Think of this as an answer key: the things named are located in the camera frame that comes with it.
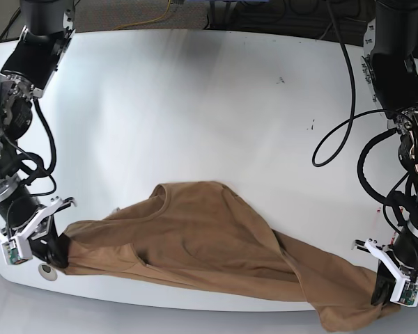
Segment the brown t-shirt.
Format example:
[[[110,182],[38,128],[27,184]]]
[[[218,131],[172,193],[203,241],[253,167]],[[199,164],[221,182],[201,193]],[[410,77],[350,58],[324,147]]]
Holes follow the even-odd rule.
[[[399,311],[371,302],[376,274],[273,230],[219,182],[159,184],[106,218],[60,236],[68,275],[108,275],[283,302],[307,302],[329,332]]]

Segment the grey table grommet left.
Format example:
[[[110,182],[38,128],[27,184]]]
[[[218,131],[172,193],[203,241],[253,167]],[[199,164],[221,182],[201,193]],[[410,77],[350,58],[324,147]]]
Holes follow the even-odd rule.
[[[40,264],[38,266],[38,272],[45,280],[50,282],[54,282],[58,278],[56,269],[48,264]]]

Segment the red tape rectangle marking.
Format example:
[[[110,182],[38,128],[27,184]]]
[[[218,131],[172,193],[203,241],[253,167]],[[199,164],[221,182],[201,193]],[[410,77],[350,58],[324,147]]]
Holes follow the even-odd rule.
[[[376,211],[376,215],[373,221],[373,228],[375,232],[375,238],[379,244],[392,245],[397,237],[396,232],[389,224],[383,214],[382,205],[379,205]]]

